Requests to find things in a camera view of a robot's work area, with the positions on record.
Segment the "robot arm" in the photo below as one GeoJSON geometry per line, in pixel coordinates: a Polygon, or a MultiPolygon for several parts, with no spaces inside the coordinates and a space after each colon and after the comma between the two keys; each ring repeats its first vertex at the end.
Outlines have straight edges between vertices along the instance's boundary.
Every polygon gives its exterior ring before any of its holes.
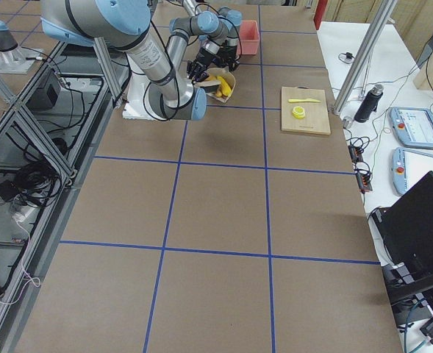
{"type": "Polygon", "coordinates": [[[208,66],[230,33],[227,20],[211,11],[176,18],[169,25],[168,44],[151,34],[149,1],[42,1],[45,34],[77,46],[92,46],[104,38],[149,80],[144,96],[149,115],[158,121],[199,121],[207,96],[193,83],[208,66]]]}
{"type": "Polygon", "coordinates": [[[215,9],[205,1],[180,1],[190,16],[188,32],[201,40],[201,47],[194,61],[187,67],[193,78],[211,64],[235,71],[240,64],[237,54],[240,45],[239,29],[242,14],[230,7],[215,9]]]}

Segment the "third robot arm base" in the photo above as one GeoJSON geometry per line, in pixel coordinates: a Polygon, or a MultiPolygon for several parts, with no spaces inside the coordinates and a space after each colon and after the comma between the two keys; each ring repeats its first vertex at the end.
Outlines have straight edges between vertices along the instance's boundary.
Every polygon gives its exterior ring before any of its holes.
{"type": "Polygon", "coordinates": [[[42,51],[21,47],[9,27],[0,20],[0,74],[27,74],[42,51]]]}

